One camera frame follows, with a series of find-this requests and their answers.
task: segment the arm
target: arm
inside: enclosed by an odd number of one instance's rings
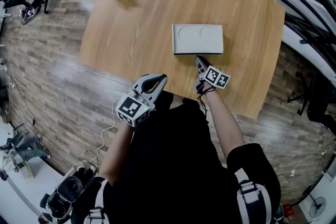
[[[119,178],[122,164],[131,144],[132,135],[133,127],[127,123],[122,123],[102,161],[99,176],[107,179],[111,186]]]
[[[209,87],[211,85],[204,82],[204,89]],[[219,142],[225,158],[227,158],[231,150],[245,144],[242,131],[216,90],[206,92],[205,96],[208,100]]]

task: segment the wooden table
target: wooden table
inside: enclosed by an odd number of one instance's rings
[[[136,81],[168,75],[166,91],[196,100],[194,56],[172,54],[173,24],[222,24],[224,53],[207,59],[231,75],[219,89],[233,113],[256,118],[276,65],[285,9],[274,0],[96,0],[80,62]]]

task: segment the black shirt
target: black shirt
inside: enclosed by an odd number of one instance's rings
[[[198,107],[184,104],[152,113],[135,129],[120,180],[104,189],[105,212],[110,223],[201,219],[241,223],[234,175],[240,168],[266,187],[272,211],[276,210],[280,185],[260,145],[233,149],[227,167],[218,159]]]

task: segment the white tray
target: white tray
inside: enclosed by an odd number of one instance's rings
[[[175,55],[223,54],[221,25],[172,25]]]

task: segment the wooden floor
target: wooden floor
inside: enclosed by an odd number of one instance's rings
[[[51,152],[50,162],[66,172],[83,159],[86,149],[95,151],[102,144],[101,131],[113,124],[112,104],[127,92],[131,81],[93,70],[78,63],[79,49],[86,22],[95,0],[52,0],[50,13],[40,13],[32,22],[21,26],[18,7],[9,10],[1,36],[1,56],[7,61],[15,87],[11,89],[13,123],[24,123],[29,129],[33,116],[26,108],[18,89],[34,114],[36,125],[32,134],[41,134]],[[307,115],[299,116],[298,102],[287,103],[292,92],[300,92],[296,71],[307,73],[305,61],[290,49],[281,46],[275,74],[263,109],[257,120],[241,116],[237,121],[247,143],[259,143],[282,185],[282,201],[297,201],[302,192],[319,176],[329,161],[333,144],[325,156],[320,153],[334,138],[321,124],[310,122]],[[8,73],[0,71],[4,81]],[[181,101],[175,97],[174,106]],[[208,120],[213,127],[211,115]],[[106,132],[109,145],[120,126]],[[214,129],[212,140],[220,160],[225,164]],[[101,162],[107,147],[100,151]],[[288,181],[293,167],[295,176]]]

